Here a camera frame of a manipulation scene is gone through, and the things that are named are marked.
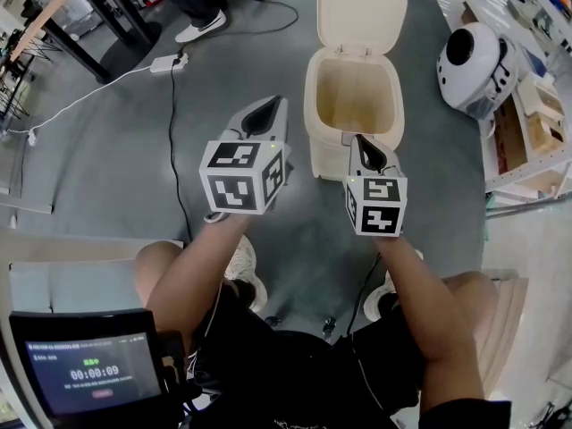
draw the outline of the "floor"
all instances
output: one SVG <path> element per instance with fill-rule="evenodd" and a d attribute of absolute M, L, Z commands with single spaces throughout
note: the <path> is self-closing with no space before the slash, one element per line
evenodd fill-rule
<path fill-rule="evenodd" d="M 195 174 L 205 141 L 216 138 L 233 113 L 268 96 L 269 91 L 289 98 L 290 138 L 299 149 L 293 160 L 298 181 L 279 198 L 277 213 L 266 216 L 264 225 L 255 224 L 251 238 L 260 263 L 257 270 L 271 294 L 268 314 L 279 312 L 288 319 L 289 327 L 319 333 L 329 315 L 338 317 L 340 326 L 348 321 L 373 250 L 351 235 L 339 186 L 315 181 L 304 168 L 309 165 L 309 149 L 303 129 L 302 91 L 307 63 L 321 44 L 315 30 L 315 0 L 283 1 L 300 11 L 300 21 L 290 32 L 218 38 L 189 47 L 190 64 L 184 74 L 175 75 L 177 165 L 183 173 L 186 203 L 193 205 L 191 221 L 196 231 L 206 211 Z M 242 0 L 230 3 L 234 8 L 231 29 L 271 28 L 290 19 L 290 13 L 282 8 Z M 430 5 L 438 11 L 434 0 L 409 0 L 408 18 L 430 13 Z M 164 28 L 147 58 L 150 63 L 159 55 L 173 53 L 172 39 L 188 21 L 168 3 L 146 17 L 160 21 Z M 389 55 L 401 78 L 408 117 L 398 155 L 415 181 L 411 183 L 406 226 L 409 237 L 439 274 L 478 268 L 483 257 L 484 268 L 515 268 L 520 276 L 531 279 L 521 328 L 495 394 L 514 401 L 513 425 L 521 427 L 546 400 L 567 397 L 561 386 L 546 383 L 545 378 L 555 361 L 561 362 L 565 356 L 569 337 L 565 321 L 572 310 L 572 280 L 567 273 L 568 256 L 572 256 L 567 240 L 572 206 L 490 222 L 483 254 L 484 184 L 480 148 L 475 146 L 478 129 L 442 105 L 438 88 L 431 82 L 434 58 L 449 29 L 441 17 L 418 24 L 416 30 L 427 40 L 432 34 L 437 39 L 419 42 L 425 50 L 421 51 L 415 32 L 409 30 L 401 34 Z M 111 33 L 100 28 L 82 43 L 98 58 L 113 41 Z M 27 126 L 44 121 L 97 87 L 66 55 L 54 55 L 52 64 L 37 62 L 35 72 L 37 79 L 26 102 L 34 117 Z M 26 151 L 22 195 L 53 203 L 55 211 L 51 216 L 20 213 L 19 230 L 158 239 L 184 236 L 168 163 L 170 79 L 168 75 L 152 79 L 148 75 L 130 75 L 113 90 L 72 108 L 38 134 L 38 145 Z M 446 123 L 446 131 L 440 133 L 434 121 L 441 127 Z M 429 147 L 440 145 L 442 150 L 428 153 L 426 142 Z M 425 176 L 420 167 L 431 170 L 432 176 Z M 439 182 L 444 183 L 445 194 L 435 188 Z M 466 189 L 455 190 L 461 185 Z M 307 186 L 312 188 L 300 191 Z M 336 215 L 317 214 L 312 208 L 318 202 Z M 0 221 L 7 224 L 10 213 L 0 210 Z M 290 219 L 280 219 L 279 213 L 295 219 L 287 224 Z M 324 226 L 325 220 L 331 223 Z M 280 228 L 287 233 L 275 238 L 273 231 Z M 330 245 L 332 237 L 336 240 Z M 352 253 L 341 252 L 350 248 Z M 290 259 L 294 254 L 297 259 Z M 359 318 L 357 326 L 363 322 Z M 407 427 L 416 427 L 414 411 L 404 412 L 400 419 Z"/>

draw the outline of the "timer display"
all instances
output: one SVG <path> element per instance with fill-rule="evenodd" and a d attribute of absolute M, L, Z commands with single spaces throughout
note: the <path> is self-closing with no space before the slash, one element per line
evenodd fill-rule
<path fill-rule="evenodd" d="M 91 341 L 27 341 L 26 349 L 44 398 L 57 415 L 161 393 L 144 333 Z"/>

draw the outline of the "white sneaker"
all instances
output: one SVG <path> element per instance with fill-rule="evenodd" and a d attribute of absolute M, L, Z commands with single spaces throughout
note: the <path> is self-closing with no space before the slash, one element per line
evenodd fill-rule
<path fill-rule="evenodd" d="M 417 254 L 419 257 L 423 259 L 423 253 L 416 249 Z M 372 323 L 381 319 L 382 316 L 379 313 L 379 300 L 385 295 L 390 293 L 395 293 L 395 285 L 393 284 L 393 280 L 391 279 L 390 273 L 385 272 L 385 282 L 379 288 L 372 290 L 371 294 L 367 296 L 366 301 L 364 302 L 364 315 L 366 318 L 369 319 Z"/>
<path fill-rule="evenodd" d="M 257 254 L 250 240 L 244 235 L 232 256 L 231 262 L 224 271 L 224 278 L 227 280 L 242 280 L 254 286 L 255 297 L 250 304 L 250 309 L 257 313 L 266 305 L 268 294 L 260 278 L 254 273 L 257 267 Z"/>
<path fill-rule="evenodd" d="M 190 24 L 184 31 L 175 37 L 175 41 L 177 43 L 189 43 L 194 39 L 206 35 L 211 30 L 218 29 L 224 25 L 224 23 L 226 23 L 226 16 L 221 10 L 219 10 L 218 14 L 210 24 L 205 27 L 195 27 Z"/>

